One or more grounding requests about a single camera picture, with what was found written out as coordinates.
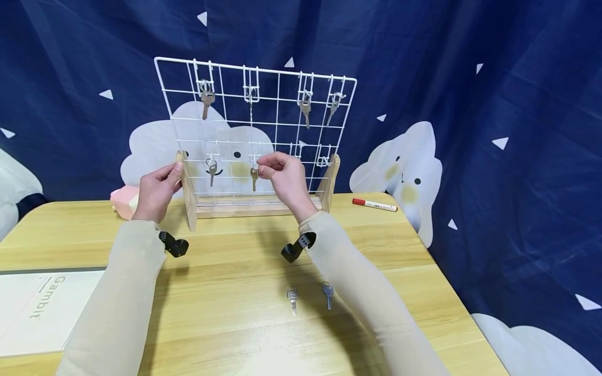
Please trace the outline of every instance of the wooden table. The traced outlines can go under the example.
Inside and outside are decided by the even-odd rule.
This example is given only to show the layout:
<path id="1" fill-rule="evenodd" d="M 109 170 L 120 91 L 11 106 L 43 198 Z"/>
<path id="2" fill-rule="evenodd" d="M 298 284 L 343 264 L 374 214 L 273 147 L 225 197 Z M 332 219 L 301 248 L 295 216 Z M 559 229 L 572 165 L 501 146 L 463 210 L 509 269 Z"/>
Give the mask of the wooden table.
<path id="1" fill-rule="evenodd" d="M 385 194 L 355 194 L 395 204 Z M 351 204 L 332 214 L 396 287 L 452 375 L 507 375 L 499 359 L 401 212 Z M 167 257 L 157 282 L 140 375 L 381 375 L 373 340 L 336 297 L 326 309 L 306 254 L 289 264 L 282 247 L 298 237 L 292 216 L 199 220 L 189 232 L 183 202 L 162 228 L 190 243 Z M 0 270 L 107 264 L 123 223 L 109 202 L 44 205 L 0 244 Z M 297 286 L 298 316 L 286 299 Z M 54 375 L 61 354 L 0 359 L 1 375 Z"/>

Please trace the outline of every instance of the wooden stand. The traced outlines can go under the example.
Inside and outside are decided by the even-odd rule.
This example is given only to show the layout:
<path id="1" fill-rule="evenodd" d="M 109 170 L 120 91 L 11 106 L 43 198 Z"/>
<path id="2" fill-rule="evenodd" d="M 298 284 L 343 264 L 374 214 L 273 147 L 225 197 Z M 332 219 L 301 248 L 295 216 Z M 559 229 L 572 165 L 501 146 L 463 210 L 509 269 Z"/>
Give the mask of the wooden stand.
<path id="1" fill-rule="evenodd" d="M 178 152 L 176 159 L 178 161 L 185 160 L 181 152 Z M 321 180 L 317 194 L 309 195 L 318 210 L 330 212 L 335 180 L 340 165 L 341 160 L 339 156 L 336 154 L 332 155 L 330 157 L 330 166 L 324 174 L 324 177 L 327 179 Z M 187 170 L 185 167 L 182 174 L 182 189 L 184 190 L 188 226 L 191 231 L 196 230 L 198 218 L 261 217 L 291 214 L 287 206 L 274 197 L 247 196 L 197 199 L 194 195 L 194 185 L 188 176 Z"/>

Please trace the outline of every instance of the beige sleeve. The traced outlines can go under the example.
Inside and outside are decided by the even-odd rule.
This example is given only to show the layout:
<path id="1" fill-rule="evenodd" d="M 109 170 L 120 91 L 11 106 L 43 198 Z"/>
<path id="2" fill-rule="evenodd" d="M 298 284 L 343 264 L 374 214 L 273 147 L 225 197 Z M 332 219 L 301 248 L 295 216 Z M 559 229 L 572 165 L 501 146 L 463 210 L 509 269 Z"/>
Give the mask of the beige sleeve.
<path id="1" fill-rule="evenodd" d="M 376 338 L 392 375 L 449 374 L 395 288 L 330 214 L 312 215 L 299 231 L 316 234 L 309 258 Z"/>
<path id="2" fill-rule="evenodd" d="M 155 294 L 165 261 L 157 225 L 124 223 L 102 275 L 58 367 L 60 376 L 138 374 Z"/>

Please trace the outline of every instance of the red marker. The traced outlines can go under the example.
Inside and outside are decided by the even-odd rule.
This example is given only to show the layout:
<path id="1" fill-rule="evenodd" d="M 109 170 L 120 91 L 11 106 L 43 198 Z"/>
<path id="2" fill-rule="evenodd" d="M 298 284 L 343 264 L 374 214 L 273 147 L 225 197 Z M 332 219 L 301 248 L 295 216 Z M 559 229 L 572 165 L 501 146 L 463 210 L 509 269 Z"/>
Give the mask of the red marker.
<path id="1" fill-rule="evenodd" d="M 378 202 L 366 201 L 366 200 L 362 200 L 362 199 L 353 199 L 352 202 L 354 205 L 369 206 L 371 208 L 388 210 L 390 212 L 397 211 L 397 207 L 393 206 L 393 205 L 381 204 Z"/>

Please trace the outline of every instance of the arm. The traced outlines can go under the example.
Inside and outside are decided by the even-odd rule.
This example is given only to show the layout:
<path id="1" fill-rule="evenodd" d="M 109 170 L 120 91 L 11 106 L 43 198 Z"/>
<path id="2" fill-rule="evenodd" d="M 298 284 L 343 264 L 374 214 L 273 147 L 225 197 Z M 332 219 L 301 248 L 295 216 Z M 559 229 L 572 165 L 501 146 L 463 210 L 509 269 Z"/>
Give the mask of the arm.
<path id="1" fill-rule="evenodd" d="M 392 375 L 448 375 L 386 277 L 351 243 L 337 221 L 318 212 L 299 226 L 314 232 L 309 258 L 376 338 Z"/>
<path id="2" fill-rule="evenodd" d="M 316 234 L 309 258 L 376 337 L 391 373 L 448 375 L 390 282 L 351 243 L 337 221 L 328 213 L 318 212 L 311 202 L 301 162 L 276 152 L 257 163 L 259 176 L 271 180 L 278 198 L 299 222 L 299 231 Z"/>
<path id="3" fill-rule="evenodd" d="M 151 318 L 157 276 L 165 261 L 159 223 L 181 187 L 182 164 L 140 179 L 138 208 L 124 223 L 101 280 L 75 324 L 59 376 L 135 376 Z"/>

